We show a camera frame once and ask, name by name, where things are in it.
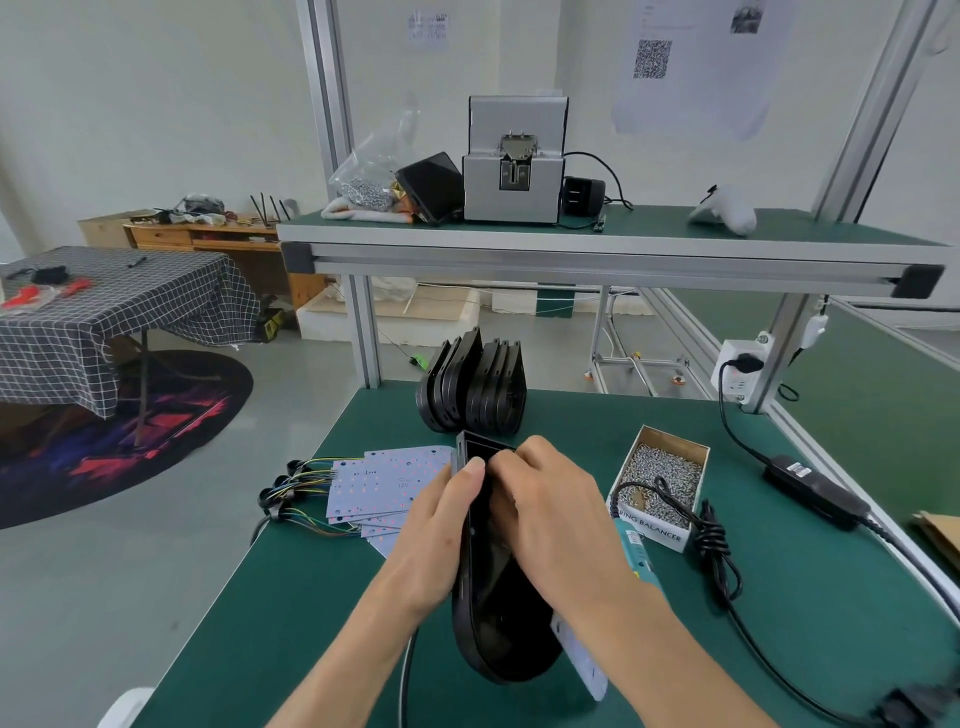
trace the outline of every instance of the plastic bag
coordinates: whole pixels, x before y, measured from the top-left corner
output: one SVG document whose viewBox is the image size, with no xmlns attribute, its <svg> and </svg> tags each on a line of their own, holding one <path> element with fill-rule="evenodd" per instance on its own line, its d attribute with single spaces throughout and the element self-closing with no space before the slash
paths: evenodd
<svg viewBox="0 0 960 728">
<path fill-rule="evenodd" d="M 390 210 L 396 202 L 394 172 L 414 161 L 412 148 L 419 118 L 417 99 L 409 93 L 404 109 L 360 142 L 330 177 L 337 194 L 366 209 Z"/>
</svg>

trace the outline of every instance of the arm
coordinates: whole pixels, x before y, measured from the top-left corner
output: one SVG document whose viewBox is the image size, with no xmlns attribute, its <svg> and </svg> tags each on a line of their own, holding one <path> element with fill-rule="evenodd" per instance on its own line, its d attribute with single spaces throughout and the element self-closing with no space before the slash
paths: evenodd
<svg viewBox="0 0 960 728">
<path fill-rule="evenodd" d="M 483 461 L 473 458 L 453 478 L 445 468 L 417 496 L 390 558 L 268 728 L 366 724 L 410 635 L 450 593 L 483 476 Z"/>
<path fill-rule="evenodd" d="M 774 722 L 630 571 L 588 473 L 533 437 L 490 463 L 491 509 L 527 578 L 650 728 Z"/>
</svg>

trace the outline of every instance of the paper sign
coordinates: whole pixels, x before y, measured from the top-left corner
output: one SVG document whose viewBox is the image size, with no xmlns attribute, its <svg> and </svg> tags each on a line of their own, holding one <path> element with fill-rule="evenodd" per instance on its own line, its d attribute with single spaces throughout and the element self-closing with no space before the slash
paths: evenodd
<svg viewBox="0 0 960 728">
<path fill-rule="evenodd" d="M 407 18 L 407 40 L 415 48 L 445 51 L 450 16 L 446 12 L 413 11 Z"/>
<path fill-rule="evenodd" d="M 766 119 L 799 0 L 636 0 L 612 120 L 618 133 L 749 139 Z"/>
</svg>

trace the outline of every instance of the electrical outlet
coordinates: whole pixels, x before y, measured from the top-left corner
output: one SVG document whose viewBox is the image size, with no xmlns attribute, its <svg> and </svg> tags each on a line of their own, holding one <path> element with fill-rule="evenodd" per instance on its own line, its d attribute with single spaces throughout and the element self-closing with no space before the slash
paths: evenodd
<svg viewBox="0 0 960 728">
<path fill-rule="evenodd" d="M 758 336 L 756 341 L 746 339 L 727 339 L 720 348 L 720 355 L 717 357 L 717 363 L 713 367 L 713 374 L 710 376 L 710 384 L 714 389 L 719 389 L 720 367 L 724 362 L 736 359 L 742 353 L 752 354 L 760 359 L 767 360 L 767 353 L 773 344 L 773 336 L 763 332 L 761 336 L 766 339 L 760 342 Z M 723 372 L 723 393 L 728 397 L 734 398 L 741 404 L 750 402 L 750 397 L 754 394 L 756 382 L 760 378 L 760 372 L 751 372 L 748 375 L 735 369 L 733 365 L 727 367 Z"/>
</svg>

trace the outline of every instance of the hand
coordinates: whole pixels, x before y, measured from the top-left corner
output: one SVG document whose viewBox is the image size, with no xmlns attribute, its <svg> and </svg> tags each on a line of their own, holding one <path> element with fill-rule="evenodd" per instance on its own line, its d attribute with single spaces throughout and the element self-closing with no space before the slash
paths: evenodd
<svg viewBox="0 0 960 728">
<path fill-rule="evenodd" d="M 595 607 L 636 598 L 637 579 L 596 481 L 540 436 L 490 461 L 497 527 L 540 595 L 577 629 Z"/>
<path fill-rule="evenodd" d="M 464 520 L 480 493 L 485 469 L 479 457 L 453 477 L 446 466 L 420 491 L 394 550 L 371 584 L 394 608 L 408 611 L 416 624 L 450 594 Z"/>
</svg>

